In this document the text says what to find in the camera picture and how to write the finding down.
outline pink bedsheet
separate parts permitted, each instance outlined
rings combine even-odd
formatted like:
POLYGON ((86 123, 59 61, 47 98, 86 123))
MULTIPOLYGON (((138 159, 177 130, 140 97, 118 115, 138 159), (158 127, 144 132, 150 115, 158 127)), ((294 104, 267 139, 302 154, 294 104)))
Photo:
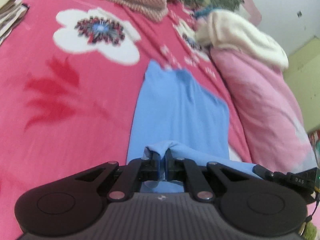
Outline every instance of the pink bedsheet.
POLYGON ((125 164, 151 59, 165 68, 188 68, 228 103, 229 144, 251 161, 219 73, 173 27, 179 19, 194 23, 180 4, 168 5, 168 16, 155 24, 106 0, 24 1, 30 10, 0 49, 0 239, 21 234, 13 209, 25 191, 109 160, 125 164), (120 20, 120 45, 78 36, 77 22, 90 16, 120 20))
POLYGON ((253 162, 280 172, 314 167, 315 161, 306 164, 314 154, 282 74, 236 50, 212 49, 211 56, 234 99, 253 162))

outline white flower pattern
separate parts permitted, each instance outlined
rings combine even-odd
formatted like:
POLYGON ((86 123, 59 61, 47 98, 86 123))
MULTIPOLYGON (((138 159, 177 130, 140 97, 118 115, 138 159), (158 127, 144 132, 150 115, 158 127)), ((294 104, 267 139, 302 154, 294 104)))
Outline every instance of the white flower pattern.
POLYGON ((215 73, 209 67, 205 68, 205 72, 208 73, 211 77, 216 78, 215 73))
POLYGON ((193 11, 186 9, 183 5, 182 5, 182 11, 191 17, 193 17, 195 15, 195 13, 193 11))
POLYGON ((186 29, 185 26, 183 26, 181 23, 178 24, 178 25, 173 24, 172 26, 176 29, 176 31, 179 33, 180 37, 184 40, 184 42, 187 44, 187 46, 188 46, 188 47, 190 48, 190 50, 193 52, 193 55, 199 56, 199 57, 202 58, 204 61, 207 61, 207 62, 210 61, 208 55, 207 55, 203 50, 200 51, 200 50, 198 50, 198 49, 194 49, 194 48, 192 48, 192 47, 190 46, 190 44, 189 44, 188 42, 185 41, 185 39, 183 38, 183 35, 185 34, 186 36, 188 36, 188 34, 186 34, 186 33, 183 32, 183 30, 186 29))
POLYGON ((167 55, 169 52, 169 48, 166 45, 162 46, 160 48, 160 50, 161 50, 162 55, 164 55, 164 56, 167 55))
POLYGON ((184 62, 192 67, 198 67, 198 64, 191 57, 184 57, 184 62))
POLYGON ((56 20, 63 25, 53 34, 55 44, 68 53, 86 53, 90 51, 99 51, 106 58, 120 63, 122 65, 134 65, 140 59, 139 50, 134 44, 141 39, 137 30, 128 21, 121 21, 110 12, 103 11, 101 8, 89 10, 88 12, 69 9, 57 14, 56 20), (78 21, 90 17, 103 17, 105 19, 115 20, 124 27, 125 39, 121 45, 114 46, 111 43, 97 42, 88 43, 88 39, 78 36, 78 30, 75 26, 78 21))

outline red leaf pattern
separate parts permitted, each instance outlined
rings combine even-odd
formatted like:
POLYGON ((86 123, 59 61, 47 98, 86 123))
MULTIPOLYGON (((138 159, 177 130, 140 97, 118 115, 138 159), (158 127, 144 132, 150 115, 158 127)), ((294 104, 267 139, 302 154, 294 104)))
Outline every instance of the red leaf pattern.
POLYGON ((46 64, 52 69, 54 77, 34 78, 31 76, 24 87, 25 90, 35 90, 41 93, 40 97, 37 95, 37 98, 26 103, 27 107, 37 109, 37 113, 28 120, 25 131, 35 124, 60 122, 79 113, 89 112, 94 116, 109 119, 109 113, 105 108, 99 106, 95 100, 84 96, 83 93, 78 94, 79 74, 71 67, 68 58, 62 62, 53 57, 46 64), (61 100, 62 95, 65 95, 64 101, 61 100), (68 102, 70 99, 68 96, 72 96, 73 104, 68 102))
POLYGON ((79 87, 79 74, 70 66, 68 58, 62 63, 57 58, 53 57, 52 60, 48 60, 46 64, 63 81, 74 87, 79 87))
POLYGON ((30 89, 49 96, 59 96, 68 93, 68 91, 65 90, 61 85, 49 78, 29 79, 25 85, 25 90, 30 89))

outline blue towel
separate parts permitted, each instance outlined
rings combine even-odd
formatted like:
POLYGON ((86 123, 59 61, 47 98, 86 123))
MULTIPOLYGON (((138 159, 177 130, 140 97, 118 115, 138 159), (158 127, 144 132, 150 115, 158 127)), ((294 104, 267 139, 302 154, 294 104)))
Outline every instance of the blue towel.
MULTIPOLYGON (((175 152, 200 165, 217 158, 229 161, 228 127, 225 102, 201 87, 187 70, 165 71, 151 61, 134 113, 127 162, 142 157, 148 145, 156 145, 161 155, 172 143, 175 152)), ((173 183, 164 185, 165 192, 182 189, 173 183)))
MULTIPOLYGON (((230 161, 225 158, 219 158, 212 156, 210 154, 202 153, 195 151, 179 142, 176 141, 163 141, 156 144, 148 145, 144 150, 144 155, 147 157, 151 157, 151 151, 156 152, 160 155, 162 165, 164 167, 164 154, 167 149, 171 150, 172 157, 178 158, 183 157, 186 159, 194 160, 198 165, 206 166, 207 162, 217 162, 223 165, 226 165, 230 168, 233 168, 238 171, 242 171, 244 173, 250 174, 254 177, 259 178, 256 174, 252 172, 252 168, 255 166, 253 163, 242 163, 230 161)), ((161 171, 160 177, 164 179, 164 170, 161 171)), ((166 181, 155 182, 155 181, 147 181, 141 187, 141 192, 183 192, 182 183, 174 182, 169 183, 166 181)))
POLYGON ((195 11, 195 18, 199 19, 201 17, 207 17, 209 15, 209 13, 211 13, 213 10, 216 10, 216 9, 221 9, 221 8, 208 6, 203 9, 197 10, 197 11, 195 11))

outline metal pin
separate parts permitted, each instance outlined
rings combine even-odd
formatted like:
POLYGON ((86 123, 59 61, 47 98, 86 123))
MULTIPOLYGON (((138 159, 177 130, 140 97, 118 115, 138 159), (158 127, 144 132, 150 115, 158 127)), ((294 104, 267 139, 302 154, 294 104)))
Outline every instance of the metal pin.
POLYGON ((125 194, 122 191, 113 191, 109 194, 109 197, 112 199, 122 199, 125 194))
POLYGON ((200 199, 211 199, 213 198, 213 193, 209 191, 200 191, 197 196, 200 199))

